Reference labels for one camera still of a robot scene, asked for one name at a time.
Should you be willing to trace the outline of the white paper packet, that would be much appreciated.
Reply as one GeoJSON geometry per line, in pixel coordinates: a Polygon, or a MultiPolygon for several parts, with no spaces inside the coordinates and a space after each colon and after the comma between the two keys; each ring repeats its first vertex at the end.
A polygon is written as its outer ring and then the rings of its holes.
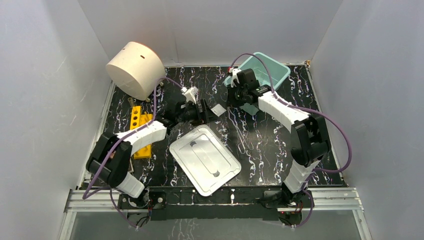
{"type": "Polygon", "coordinates": [[[211,111],[217,116],[220,117],[222,114],[224,114],[227,110],[220,104],[215,105],[213,108],[211,108],[211,111]]]}

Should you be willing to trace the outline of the white bin lid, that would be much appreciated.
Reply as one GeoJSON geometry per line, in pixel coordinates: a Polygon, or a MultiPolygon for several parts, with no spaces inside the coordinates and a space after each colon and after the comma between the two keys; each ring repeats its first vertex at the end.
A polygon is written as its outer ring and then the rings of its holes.
{"type": "Polygon", "coordinates": [[[169,146],[169,151],[203,197],[237,176],[241,163],[207,125],[200,125],[169,146]]]}

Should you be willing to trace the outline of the glass test tube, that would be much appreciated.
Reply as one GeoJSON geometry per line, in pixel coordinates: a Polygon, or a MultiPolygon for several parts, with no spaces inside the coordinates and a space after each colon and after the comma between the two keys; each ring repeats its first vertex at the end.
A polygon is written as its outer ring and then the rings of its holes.
{"type": "Polygon", "coordinates": [[[128,102],[129,102],[129,104],[132,108],[136,107],[136,104],[135,104],[134,99],[132,97],[128,98],[128,102]]]}

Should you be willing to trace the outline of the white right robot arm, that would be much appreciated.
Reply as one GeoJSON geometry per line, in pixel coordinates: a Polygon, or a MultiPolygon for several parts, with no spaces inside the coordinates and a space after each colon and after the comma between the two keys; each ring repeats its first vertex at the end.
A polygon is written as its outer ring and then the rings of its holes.
{"type": "Polygon", "coordinates": [[[264,193],[259,203],[266,208],[295,207],[308,193],[307,184],[319,161],[331,150],[326,119],[307,113],[281,98],[269,85],[260,85],[253,69],[228,69],[227,104],[230,107],[254,105],[271,115],[290,133],[292,165],[281,190],[264,193]]]}

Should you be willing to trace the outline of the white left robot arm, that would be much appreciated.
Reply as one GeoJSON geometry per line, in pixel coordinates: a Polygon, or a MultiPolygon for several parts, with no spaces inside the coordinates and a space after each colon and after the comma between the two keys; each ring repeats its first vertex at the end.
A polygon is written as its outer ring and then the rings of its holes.
{"type": "Polygon", "coordinates": [[[173,106],[166,106],[152,120],[133,130],[102,133],[85,168],[93,174],[93,182],[97,179],[103,181],[110,188],[130,196],[129,200],[135,207],[144,208],[150,198],[144,191],[145,185],[128,171],[132,155],[164,140],[179,124],[204,125],[216,121],[218,116],[205,99],[198,103],[179,101],[173,106]]]}

